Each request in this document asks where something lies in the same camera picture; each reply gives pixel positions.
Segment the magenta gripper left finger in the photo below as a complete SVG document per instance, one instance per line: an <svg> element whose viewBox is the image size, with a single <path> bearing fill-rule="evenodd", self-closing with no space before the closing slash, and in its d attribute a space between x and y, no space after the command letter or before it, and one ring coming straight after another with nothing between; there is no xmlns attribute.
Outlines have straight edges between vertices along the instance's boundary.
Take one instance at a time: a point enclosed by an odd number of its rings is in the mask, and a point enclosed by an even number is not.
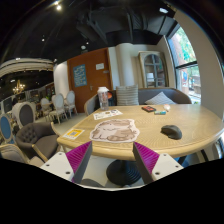
<svg viewBox="0 0 224 224"><path fill-rule="evenodd" d="M66 153L66 157L73 170L73 182L80 183L92 154L92 142L86 142Z"/></svg>

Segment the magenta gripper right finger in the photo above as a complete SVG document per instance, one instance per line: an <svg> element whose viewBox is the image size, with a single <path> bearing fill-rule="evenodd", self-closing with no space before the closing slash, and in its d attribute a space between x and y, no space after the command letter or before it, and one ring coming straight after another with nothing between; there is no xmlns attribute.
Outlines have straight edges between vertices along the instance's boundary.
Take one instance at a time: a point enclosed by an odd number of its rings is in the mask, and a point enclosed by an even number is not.
<svg viewBox="0 0 224 224"><path fill-rule="evenodd" d="M151 183L152 171L159 159L159 154L137 142L133 143L133 154L143 182Z"/></svg>

